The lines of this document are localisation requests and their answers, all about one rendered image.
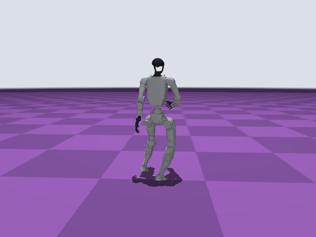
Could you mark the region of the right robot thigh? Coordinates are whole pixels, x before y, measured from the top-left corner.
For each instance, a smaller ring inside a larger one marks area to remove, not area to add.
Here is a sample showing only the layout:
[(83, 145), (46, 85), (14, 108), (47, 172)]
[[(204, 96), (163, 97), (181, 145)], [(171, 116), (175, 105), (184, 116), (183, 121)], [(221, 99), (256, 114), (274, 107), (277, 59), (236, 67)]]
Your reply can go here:
[(176, 143), (176, 127), (175, 121), (173, 118), (163, 117), (162, 118), (163, 126), (166, 128), (166, 135), (168, 140), (168, 146), (166, 147), (165, 151), (167, 154), (170, 153), (172, 147), (175, 148)]

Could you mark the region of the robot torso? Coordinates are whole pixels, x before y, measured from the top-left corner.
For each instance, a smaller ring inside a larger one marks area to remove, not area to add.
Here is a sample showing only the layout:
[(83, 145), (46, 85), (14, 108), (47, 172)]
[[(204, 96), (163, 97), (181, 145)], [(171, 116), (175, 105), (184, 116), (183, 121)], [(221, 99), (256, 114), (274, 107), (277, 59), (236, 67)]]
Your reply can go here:
[(153, 113), (150, 114), (152, 124), (163, 124), (162, 118), (165, 113), (162, 112), (161, 108), (167, 99), (168, 85), (164, 76), (150, 77), (147, 78), (147, 99), (150, 105), (155, 105)]

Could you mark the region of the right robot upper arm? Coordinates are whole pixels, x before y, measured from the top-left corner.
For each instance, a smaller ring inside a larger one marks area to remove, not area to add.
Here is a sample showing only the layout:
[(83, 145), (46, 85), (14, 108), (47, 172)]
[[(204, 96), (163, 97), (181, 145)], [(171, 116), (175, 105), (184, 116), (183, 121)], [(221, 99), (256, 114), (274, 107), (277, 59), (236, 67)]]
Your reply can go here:
[(179, 94), (179, 90), (178, 90), (178, 87), (176, 85), (176, 82), (175, 82), (175, 79), (174, 78), (165, 78), (166, 79), (166, 83), (167, 85), (170, 86), (173, 94), (174, 94), (174, 97), (173, 97), (173, 100), (175, 102), (178, 102), (181, 100), (181, 96)]

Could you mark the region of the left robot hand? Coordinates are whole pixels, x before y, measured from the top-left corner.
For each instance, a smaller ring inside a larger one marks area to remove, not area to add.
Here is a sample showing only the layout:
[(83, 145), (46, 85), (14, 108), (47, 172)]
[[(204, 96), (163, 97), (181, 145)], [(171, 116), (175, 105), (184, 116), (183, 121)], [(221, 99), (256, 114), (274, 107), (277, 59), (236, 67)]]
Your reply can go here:
[(136, 128), (135, 128), (135, 130), (136, 130), (137, 133), (139, 133), (139, 130), (137, 129), (137, 127), (139, 127), (139, 125), (138, 125), (139, 121), (141, 121), (141, 116), (138, 116), (138, 118), (136, 118), (136, 123), (135, 123)]

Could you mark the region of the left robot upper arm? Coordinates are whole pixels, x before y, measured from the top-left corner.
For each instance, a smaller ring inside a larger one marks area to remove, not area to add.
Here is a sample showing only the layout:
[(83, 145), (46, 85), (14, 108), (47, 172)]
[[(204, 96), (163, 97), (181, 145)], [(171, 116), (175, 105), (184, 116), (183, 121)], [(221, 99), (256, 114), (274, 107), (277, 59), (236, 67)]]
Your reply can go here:
[(142, 78), (140, 80), (140, 87), (139, 87), (139, 95), (138, 95), (138, 102), (145, 102), (145, 90), (147, 86), (147, 78)]

